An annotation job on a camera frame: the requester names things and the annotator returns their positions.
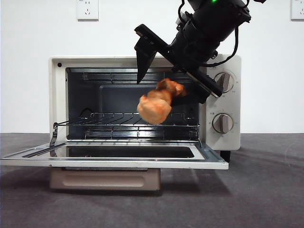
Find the food item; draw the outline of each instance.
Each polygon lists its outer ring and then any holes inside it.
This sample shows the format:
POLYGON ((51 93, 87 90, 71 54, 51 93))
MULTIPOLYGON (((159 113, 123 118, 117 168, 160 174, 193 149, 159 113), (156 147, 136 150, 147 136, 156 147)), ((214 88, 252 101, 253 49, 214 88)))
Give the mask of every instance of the food item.
POLYGON ((157 84, 156 89, 140 98, 137 111, 144 121, 161 124, 171 111, 172 99, 185 95, 183 85, 165 78, 157 84))

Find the oven control panel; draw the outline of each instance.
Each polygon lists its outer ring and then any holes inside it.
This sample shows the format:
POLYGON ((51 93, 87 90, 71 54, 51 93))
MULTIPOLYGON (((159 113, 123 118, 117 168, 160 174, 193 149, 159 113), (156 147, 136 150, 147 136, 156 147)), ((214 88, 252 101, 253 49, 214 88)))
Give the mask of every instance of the oven control panel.
MULTIPOLYGON (((227 55, 218 55, 216 62, 227 55)), ((240 148, 241 58, 234 56, 228 62, 207 68, 207 74, 223 87, 219 98, 206 100, 205 142, 214 150, 240 148)))

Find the white wall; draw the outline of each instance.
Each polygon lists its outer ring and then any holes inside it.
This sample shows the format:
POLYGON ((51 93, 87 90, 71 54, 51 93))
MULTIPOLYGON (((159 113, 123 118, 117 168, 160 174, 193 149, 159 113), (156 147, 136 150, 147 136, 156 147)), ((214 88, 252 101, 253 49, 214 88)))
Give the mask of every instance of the white wall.
MULTIPOLYGON (((49 131, 51 55, 135 55, 140 23, 168 43, 176 34, 179 0, 99 4, 99 22, 78 22, 76 0, 1 1, 1 132, 49 131)), ((240 28, 243 133, 304 132, 304 22, 290 21, 289 4, 252 1, 240 28)), ((219 51, 233 46, 232 35, 219 51)))

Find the oven foot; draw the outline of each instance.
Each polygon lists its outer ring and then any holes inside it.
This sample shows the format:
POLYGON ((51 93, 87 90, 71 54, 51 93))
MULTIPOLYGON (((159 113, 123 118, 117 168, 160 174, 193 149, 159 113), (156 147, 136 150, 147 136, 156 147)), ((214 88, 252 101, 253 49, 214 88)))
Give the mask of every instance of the oven foot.
POLYGON ((220 151, 220 156, 221 156, 226 162, 230 162, 230 151, 220 151))
POLYGON ((51 168, 50 188, 75 190, 143 190, 161 187, 161 170, 71 170, 51 168))

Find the cable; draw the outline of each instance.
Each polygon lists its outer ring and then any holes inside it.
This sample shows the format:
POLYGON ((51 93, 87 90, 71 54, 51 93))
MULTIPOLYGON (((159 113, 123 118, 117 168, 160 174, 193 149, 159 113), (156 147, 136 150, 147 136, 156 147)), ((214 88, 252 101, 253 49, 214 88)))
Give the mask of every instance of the cable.
POLYGON ((181 0, 181 5, 179 7, 179 10, 178 10, 178 14, 179 14, 179 18, 180 18, 180 21, 184 24, 186 24, 186 21, 181 17, 181 8, 185 5, 185 0, 181 0))
POLYGON ((211 64, 201 63, 200 66, 202 66, 202 67, 217 67, 217 66, 219 66, 223 63, 226 63, 228 60, 230 60, 237 53, 237 50, 238 50, 237 49, 238 48, 238 26, 236 27, 234 32, 235 32, 235 36, 236 36, 236 43, 234 45, 234 50, 233 50, 231 56, 227 57, 226 60, 221 61, 219 63, 211 63, 211 64))
POLYGON ((187 55, 188 58, 190 58, 193 62, 196 62, 197 64, 199 64, 201 67, 217 67, 223 63, 226 63, 227 61, 229 61, 236 53, 237 53, 237 48, 238 48, 238 26, 236 27, 235 29, 235 37, 236 37, 236 43, 234 45, 234 50, 231 54, 231 56, 227 57, 224 61, 221 61, 219 63, 210 63, 210 64, 207 64, 207 63, 201 63, 199 61, 197 61, 196 59, 193 59, 191 56, 189 56, 187 53, 185 53, 185 49, 184 49, 184 53, 185 55, 187 55))
POLYGON ((247 0, 247 4, 245 6, 240 7, 241 9, 246 8, 249 5, 249 0, 247 0))

